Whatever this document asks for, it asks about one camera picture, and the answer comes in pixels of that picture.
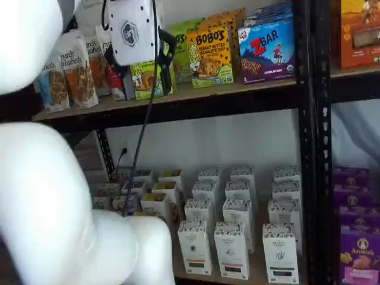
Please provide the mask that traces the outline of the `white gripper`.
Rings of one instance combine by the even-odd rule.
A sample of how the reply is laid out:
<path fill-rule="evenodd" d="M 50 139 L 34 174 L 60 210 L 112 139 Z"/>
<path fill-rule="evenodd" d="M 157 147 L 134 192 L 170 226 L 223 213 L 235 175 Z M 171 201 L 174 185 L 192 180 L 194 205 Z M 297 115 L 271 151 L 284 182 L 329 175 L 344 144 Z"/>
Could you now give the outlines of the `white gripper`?
<path fill-rule="evenodd" d="M 161 29 L 159 9 L 154 1 L 108 1 L 107 13 L 112 45 L 105 51 L 107 80 L 114 100 L 134 100 L 135 87 L 128 65 L 154 60 L 160 67 L 162 93 L 172 89 L 170 67 L 176 51 L 176 37 Z M 159 37 L 159 53 L 155 41 Z"/>

